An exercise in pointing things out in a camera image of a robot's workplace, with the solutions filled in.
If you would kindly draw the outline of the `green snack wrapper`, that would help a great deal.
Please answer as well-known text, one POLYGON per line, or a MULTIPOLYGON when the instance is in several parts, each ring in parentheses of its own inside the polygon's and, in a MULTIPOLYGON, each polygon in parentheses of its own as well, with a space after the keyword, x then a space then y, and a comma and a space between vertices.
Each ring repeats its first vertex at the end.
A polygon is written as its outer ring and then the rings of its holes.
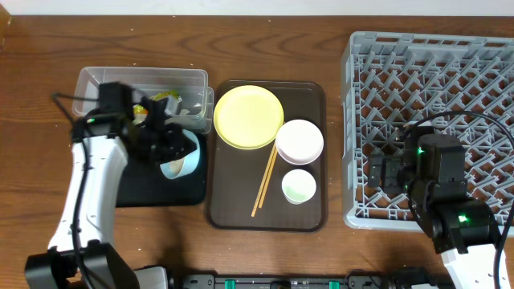
MULTIPOLYGON (((171 90, 167 92, 161 92, 154 96, 149 97, 152 101, 159 100, 167 100, 167 105, 165 107, 165 114, 167 116, 177 115, 180 111, 180 107, 182 104, 182 98, 178 94, 177 91, 171 90)), ((148 110, 141 104, 133 105, 133 113, 134 113, 134 124, 141 124, 146 116, 148 115, 148 110)))

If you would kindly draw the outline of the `light blue bowl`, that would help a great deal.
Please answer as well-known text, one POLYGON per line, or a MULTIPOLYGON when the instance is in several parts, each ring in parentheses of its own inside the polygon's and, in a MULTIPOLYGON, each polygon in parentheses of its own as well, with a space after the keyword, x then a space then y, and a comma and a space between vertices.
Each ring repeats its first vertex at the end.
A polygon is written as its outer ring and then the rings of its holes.
POLYGON ((184 165, 182 171, 174 179, 178 179, 180 177, 184 177, 191 174, 198 167, 200 161, 200 143, 198 137, 193 132, 188 130, 184 130, 183 133, 189 140, 193 141, 196 144, 196 149, 193 152, 186 155, 185 157, 183 157, 184 165))

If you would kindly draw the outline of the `white tissue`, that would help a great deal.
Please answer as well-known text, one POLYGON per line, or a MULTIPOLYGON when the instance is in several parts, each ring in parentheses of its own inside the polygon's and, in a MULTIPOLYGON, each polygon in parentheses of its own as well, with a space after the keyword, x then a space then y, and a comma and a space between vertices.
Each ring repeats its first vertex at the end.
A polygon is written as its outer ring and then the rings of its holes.
POLYGON ((200 103, 180 103, 177 115, 180 117, 198 118, 202 114, 200 103))

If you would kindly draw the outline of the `white cup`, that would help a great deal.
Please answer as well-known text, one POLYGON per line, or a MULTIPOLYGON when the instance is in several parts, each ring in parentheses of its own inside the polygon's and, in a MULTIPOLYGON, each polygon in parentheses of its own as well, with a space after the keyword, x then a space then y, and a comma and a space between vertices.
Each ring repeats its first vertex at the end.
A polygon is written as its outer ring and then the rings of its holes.
POLYGON ((316 180, 303 169, 293 169, 284 175, 281 188, 287 201, 299 205, 309 201, 316 193, 316 180))

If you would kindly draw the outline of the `pink bowl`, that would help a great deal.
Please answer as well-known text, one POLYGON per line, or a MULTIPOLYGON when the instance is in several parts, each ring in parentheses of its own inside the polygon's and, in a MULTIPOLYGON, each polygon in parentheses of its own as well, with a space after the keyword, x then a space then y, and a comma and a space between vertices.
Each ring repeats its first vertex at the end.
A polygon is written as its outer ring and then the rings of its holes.
POLYGON ((290 120, 278 131, 275 138, 278 154, 289 164, 307 165, 323 152, 324 138, 321 130, 307 120, 290 120))

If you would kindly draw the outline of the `wooden chopstick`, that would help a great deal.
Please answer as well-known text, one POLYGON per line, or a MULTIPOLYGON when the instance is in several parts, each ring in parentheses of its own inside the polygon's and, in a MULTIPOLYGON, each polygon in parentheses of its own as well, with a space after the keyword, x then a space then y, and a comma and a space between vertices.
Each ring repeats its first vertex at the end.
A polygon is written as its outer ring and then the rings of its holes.
POLYGON ((269 178, 270 172, 272 171, 272 166, 274 164, 275 156, 276 156, 276 143, 273 144, 272 149, 271 149, 271 153, 270 153, 270 156, 269 156, 269 159, 268 159, 268 162, 267 162, 267 166, 266 166, 264 174, 263 174, 263 179, 261 181, 261 184, 260 184, 260 187, 259 187, 259 191, 258 191, 257 197, 255 199, 255 204, 254 204, 253 209, 251 211, 251 216, 252 217, 255 216, 255 213, 256 213, 257 209, 262 206, 261 205, 261 198, 262 198, 264 190, 266 189, 267 180, 269 178))
POLYGON ((262 206, 261 206, 261 207, 259 207, 259 209, 261 209, 261 208, 263 207, 264 198, 265 198, 265 196, 266 196, 267 188, 268 188, 269 183, 270 183, 270 180, 271 180, 272 171, 271 171, 271 172, 270 172, 270 174, 269 174, 269 178, 268 178, 268 180, 267 180, 267 184, 266 184, 266 189, 264 190, 263 195, 262 195, 262 198, 261 198, 261 205, 262 205, 262 206))

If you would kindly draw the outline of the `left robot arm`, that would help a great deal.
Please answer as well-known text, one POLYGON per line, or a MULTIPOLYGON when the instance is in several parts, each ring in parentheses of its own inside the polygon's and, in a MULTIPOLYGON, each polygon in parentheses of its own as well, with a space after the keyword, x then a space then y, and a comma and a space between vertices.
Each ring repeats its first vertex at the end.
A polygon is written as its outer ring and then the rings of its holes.
POLYGON ((122 174, 131 156, 152 165, 192 154, 197 137, 165 122, 165 100, 144 97, 148 115, 135 125, 129 96, 101 96, 98 108, 73 120, 73 169, 67 199, 47 252, 25 266, 31 288, 167 288, 164 267, 133 270, 113 246, 113 219, 122 174))

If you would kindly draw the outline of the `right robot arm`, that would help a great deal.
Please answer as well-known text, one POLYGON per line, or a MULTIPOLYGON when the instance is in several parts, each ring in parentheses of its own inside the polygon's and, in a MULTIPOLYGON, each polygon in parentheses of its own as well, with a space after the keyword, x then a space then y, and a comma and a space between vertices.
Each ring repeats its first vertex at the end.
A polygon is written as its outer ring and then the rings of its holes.
POLYGON ((399 156, 373 154, 368 185, 404 193, 418 226, 457 288, 509 288, 501 233, 490 207, 467 194, 465 149, 431 128, 404 141, 399 156))

